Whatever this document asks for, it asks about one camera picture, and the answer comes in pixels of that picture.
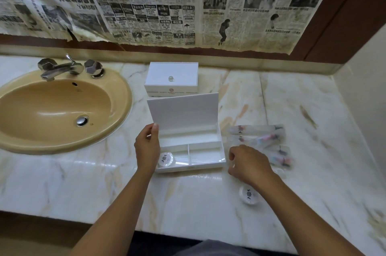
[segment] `person's left hand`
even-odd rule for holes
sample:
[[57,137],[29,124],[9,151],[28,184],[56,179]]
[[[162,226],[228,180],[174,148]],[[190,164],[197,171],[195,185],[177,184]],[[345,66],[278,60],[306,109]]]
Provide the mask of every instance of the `person's left hand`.
[[152,176],[160,155],[158,124],[149,124],[138,134],[134,143],[137,154],[138,171]]

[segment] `yellow sink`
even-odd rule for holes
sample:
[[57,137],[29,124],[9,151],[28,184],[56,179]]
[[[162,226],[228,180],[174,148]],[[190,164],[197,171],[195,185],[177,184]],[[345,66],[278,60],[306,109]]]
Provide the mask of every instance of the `yellow sink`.
[[47,82],[33,71],[0,88],[0,148],[24,154],[73,151],[97,142],[125,120],[132,106],[116,71],[93,79],[63,73]]

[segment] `sink drain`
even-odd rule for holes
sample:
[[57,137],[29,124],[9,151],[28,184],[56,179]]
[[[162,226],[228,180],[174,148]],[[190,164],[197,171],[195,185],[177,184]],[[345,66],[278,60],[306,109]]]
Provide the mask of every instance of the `sink drain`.
[[88,123],[88,117],[87,116],[80,116],[76,119],[76,125],[78,127],[83,127],[87,123]]

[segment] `white box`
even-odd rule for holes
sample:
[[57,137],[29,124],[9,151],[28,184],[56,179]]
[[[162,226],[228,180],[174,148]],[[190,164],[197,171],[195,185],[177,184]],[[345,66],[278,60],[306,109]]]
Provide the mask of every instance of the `white box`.
[[150,63],[145,82],[145,89],[149,96],[197,94],[197,87],[198,63]]
[[149,99],[153,121],[159,124],[162,153],[173,162],[156,172],[177,172],[223,167],[226,164],[218,118],[219,94]]

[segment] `newspaper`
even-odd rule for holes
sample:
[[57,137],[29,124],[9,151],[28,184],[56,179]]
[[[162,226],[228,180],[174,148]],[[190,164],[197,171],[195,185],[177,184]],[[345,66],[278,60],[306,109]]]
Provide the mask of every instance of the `newspaper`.
[[0,33],[290,54],[322,0],[0,0]]

